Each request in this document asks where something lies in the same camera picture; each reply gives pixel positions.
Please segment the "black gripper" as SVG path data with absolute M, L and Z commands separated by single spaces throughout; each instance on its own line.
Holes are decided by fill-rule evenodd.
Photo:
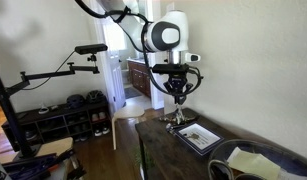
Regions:
M 170 75 L 168 80 L 164 83 L 164 87 L 167 92 L 174 97 L 175 110 L 182 111 L 183 104 L 185 103 L 187 97 L 185 92 L 188 92 L 192 89 L 193 84 L 187 82 L 187 78 L 182 75 Z

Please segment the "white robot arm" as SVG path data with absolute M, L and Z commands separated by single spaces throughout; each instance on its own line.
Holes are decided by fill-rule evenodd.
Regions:
M 105 15 L 112 18 L 131 40 L 134 48 L 143 53 L 150 72 L 150 80 L 161 92 L 171 95 L 174 104 L 183 105 L 187 95 L 201 84 L 202 76 L 189 62 L 201 60 L 201 56 L 188 51 L 189 27 L 184 12 L 172 10 L 161 19 L 148 19 L 124 0 L 97 0 Z M 149 65 L 148 53 L 166 52 L 168 62 Z

